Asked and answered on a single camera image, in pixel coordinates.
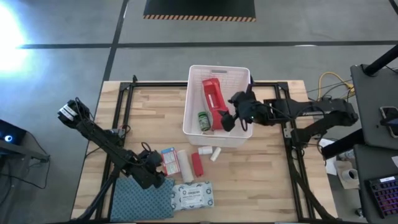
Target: green can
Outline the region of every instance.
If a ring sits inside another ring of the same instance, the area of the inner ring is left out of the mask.
[[[202,111],[198,113],[198,117],[199,117],[199,126],[201,131],[210,130],[211,126],[210,126],[209,117],[207,117],[207,113]]]

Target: gray floor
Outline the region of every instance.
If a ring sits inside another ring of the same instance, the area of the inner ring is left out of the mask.
[[[143,20],[144,3],[130,1],[120,42],[398,39],[398,16],[387,0],[257,0],[257,22],[250,24]],[[15,36],[22,37],[23,44],[109,44],[121,5],[122,0],[1,1],[0,12],[7,10],[15,19],[7,24],[16,27],[7,27],[10,32],[0,36],[0,44],[15,40]],[[52,158],[47,188],[24,185],[11,223],[68,220],[87,141],[59,122],[56,113],[76,96],[95,111],[109,49],[0,47],[0,119],[32,132]],[[119,49],[110,80],[131,80],[132,75],[140,80],[186,80],[193,64],[227,65],[247,67],[255,80],[304,80],[307,90],[312,90],[323,72],[350,79],[351,65],[370,63],[391,47]],[[398,67],[398,62],[391,66]],[[325,77],[323,85],[336,82]],[[339,97],[344,92],[338,88],[331,95]],[[316,98],[317,92],[309,96]],[[355,98],[350,100],[356,105]],[[333,128],[327,137],[341,138],[359,127]],[[44,173],[44,167],[36,168],[26,178],[40,184]],[[353,214],[359,207],[358,192],[343,190],[334,177],[330,181],[339,217],[358,221]]]

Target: blue towel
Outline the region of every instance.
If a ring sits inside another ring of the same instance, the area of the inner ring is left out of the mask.
[[[173,186],[173,179],[165,179],[158,189],[152,185],[144,190],[132,177],[118,178],[113,195],[111,222],[172,218]]]

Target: white box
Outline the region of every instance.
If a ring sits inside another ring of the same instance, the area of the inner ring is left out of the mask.
[[[231,132],[224,130],[214,131],[214,135],[204,134],[199,127],[198,113],[208,112],[210,122],[211,113],[207,107],[203,94],[202,81],[209,78],[218,78],[225,105],[234,115],[235,108],[228,100],[238,91],[246,91],[250,84],[250,71],[247,68],[222,67],[208,65],[192,65],[189,69],[187,97],[183,121],[183,132],[189,142],[197,146],[239,147],[252,136],[253,126],[248,124],[248,130],[243,131],[240,120],[237,119]]]

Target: wooden tabletop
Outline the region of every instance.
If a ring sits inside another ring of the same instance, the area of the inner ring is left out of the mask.
[[[290,97],[296,101],[308,101],[303,81],[289,83]],[[95,122],[103,129],[112,127],[120,82],[104,82],[98,103]],[[269,87],[254,87],[257,99],[275,98]],[[145,87],[135,88],[129,116],[131,132],[126,136],[126,149],[141,152],[140,142],[148,142],[151,148],[162,150],[174,147],[197,152],[198,146],[189,144],[182,131],[186,88]],[[123,102],[121,120],[125,102]],[[303,128],[313,123],[311,117],[297,119]],[[89,143],[88,152],[97,148]],[[101,185],[106,154],[99,150],[85,161],[81,173],[72,218],[81,215],[98,193]],[[315,146],[305,150],[305,166],[311,191],[336,217],[325,164]],[[252,137],[239,148],[224,148],[216,162],[209,155],[201,156],[205,175],[195,182],[210,181],[213,184],[214,208],[203,208],[174,213],[166,222],[294,222],[297,221],[293,193],[289,179],[286,153],[279,125],[254,126]],[[182,183],[180,174],[172,176],[176,184]],[[305,211],[305,200],[300,198]],[[108,211],[109,192],[103,215]]]

